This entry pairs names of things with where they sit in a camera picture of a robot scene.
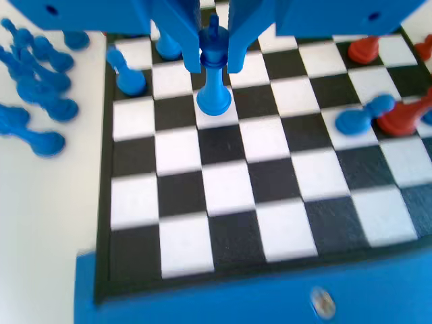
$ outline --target chessboard border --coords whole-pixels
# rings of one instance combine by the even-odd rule
[[[418,65],[430,77],[431,74],[423,60],[417,54],[414,45],[402,27],[395,33],[400,33],[415,56]],[[107,34],[107,46],[112,45],[121,36]],[[363,248],[350,252],[337,252],[312,256],[303,259],[266,263],[265,265],[251,266],[248,268],[231,269],[220,273],[201,273],[176,277],[161,281],[109,281],[109,239],[111,233],[111,172],[113,168],[113,102],[115,95],[115,72],[111,66],[105,65],[105,89],[103,108],[103,130],[101,150],[101,174],[99,187],[99,212],[97,228],[97,259],[94,281],[94,303],[101,304],[119,297],[127,297],[132,294],[152,294],[167,290],[178,290],[201,285],[209,286],[215,282],[235,281],[239,279],[253,278],[258,275],[286,274],[291,271],[303,271],[319,267],[336,265],[349,265],[365,261],[378,261],[404,257],[407,254],[420,252],[424,249],[432,249],[432,236],[424,236],[415,241],[394,244],[379,248]]]

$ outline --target red chess piece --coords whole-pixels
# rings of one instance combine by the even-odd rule
[[[350,59],[359,64],[369,64],[378,57],[378,36],[369,36],[351,43],[348,48]]]
[[[377,119],[378,126],[393,136],[410,135],[416,130],[420,118],[431,108],[432,87],[425,97],[415,103],[397,103],[393,110]]]
[[[432,34],[427,35],[424,43],[415,44],[417,53],[423,61],[427,61],[432,56]]]

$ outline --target chessboard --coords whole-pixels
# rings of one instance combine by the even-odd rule
[[[227,24],[227,3],[202,8]],[[432,246],[432,127],[392,138],[375,124],[347,137],[346,108],[389,93],[410,102],[430,73],[402,29],[369,65],[350,42],[276,37],[223,73],[228,111],[196,104],[205,69],[163,61],[150,36],[108,34],[147,88],[124,95],[107,65],[95,300],[385,258]]]

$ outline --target chess piece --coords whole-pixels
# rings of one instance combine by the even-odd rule
[[[88,47],[90,39],[85,32],[63,32],[65,44],[73,51],[81,51]]]
[[[52,72],[39,65],[36,59],[26,49],[21,50],[20,60],[24,65],[31,67],[42,81],[50,84],[55,90],[64,92],[70,88],[71,80],[68,76],[62,73]]]
[[[22,76],[34,77],[34,72],[31,67],[16,60],[12,53],[5,51],[2,46],[0,46],[0,61],[7,66],[9,75],[15,81],[18,81]]]
[[[345,110],[336,118],[337,130],[348,136],[365,133],[371,127],[372,119],[382,116],[395,107],[395,100],[389,94],[383,94],[367,103],[362,110]]]
[[[0,119],[7,119],[12,126],[25,127],[30,121],[30,114],[21,107],[6,107],[0,104]]]
[[[423,61],[427,61],[432,56],[432,34],[427,35],[424,43],[415,44],[415,49]]]
[[[369,64],[378,57],[379,37],[369,36],[351,43],[348,48],[349,58],[359,64]]]
[[[128,68],[122,52],[115,47],[110,47],[107,51],[107,61],[118,72],[117,86],[122,92],[130,96],[144,92],[146,78],[141,71]]]
[[[74,59],[67,53],[56,51],[49,40],[44,36],[34,38],[34,46],[48,56],[48,61],[57,72],[64,73],[74,66]]]
[[[156,43],[156,50],[159,55],[167,61],[178,59],[182,54],[180,45],[166,31],[159,28],[159,32],[161,37]]]
[[[380,117],[378,126],[393,136],[405,136],[415,132],[417,124],[426,112],[432,108],[432,87],[427,95],[410,104],[397,103],[392,111]]]
[[[219,17],[212,13],[210,26],[202,29],[198,36],[206,82],[199,90],[196,102],[207,115],[218,116],[225,113],[231,104],[231,94],[222,82],[222,69],[227,64],[228,31],[219,26]]]
[[[75,101],[61,99],[58,92],[43,81],[22,77],[18,80],[17,92],[22,100],[40,105],[51,119],[58,122],[68,122],[78,114]]]

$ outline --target white table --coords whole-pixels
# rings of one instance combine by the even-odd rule
[[[0,0],[0,12],[41,32],[6,0]],[[431,15],[428,2],[404,24],[414,42],[432,32]],[[43,34],[68,51],[61,33]],[[31,128],[55,129],[67,140],[58,157],[41,159],[27,144],[0,138],[0,323],[73,323],[76,255],[95,249],[97,232],[105,37],[90,33],[90,39],[89,49],[73,53],[74,84],[67,96],[79,104],[80,114],[70,124],[55,123],[25,104],[0,65],[0,103],[27,108]],[[0,29],[0,45],[10,42]]]

